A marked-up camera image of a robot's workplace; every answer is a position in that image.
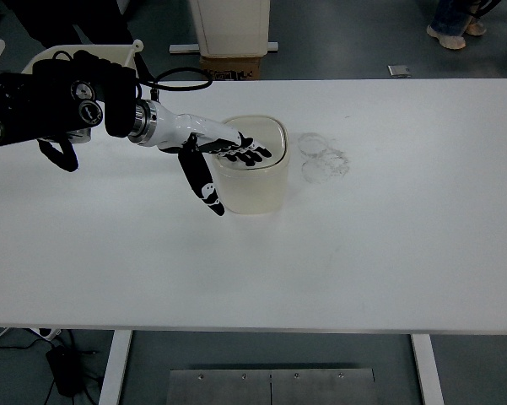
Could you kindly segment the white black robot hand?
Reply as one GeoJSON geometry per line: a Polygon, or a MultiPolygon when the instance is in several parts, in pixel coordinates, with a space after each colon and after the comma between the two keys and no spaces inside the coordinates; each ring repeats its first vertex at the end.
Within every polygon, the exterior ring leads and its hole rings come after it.
{"type": "Polygon", "coordinates": [[[158,119],[155,140],[151,144],[177,155],[194,194],[218,216],[222,216],[225,209],[204,156],[214,154],[231,162],[240,161],[247,167],[272,157],[272,153],[254,138],[221,122],[188,114],[176,115],[162,106],[158,107],[158,119]]]}

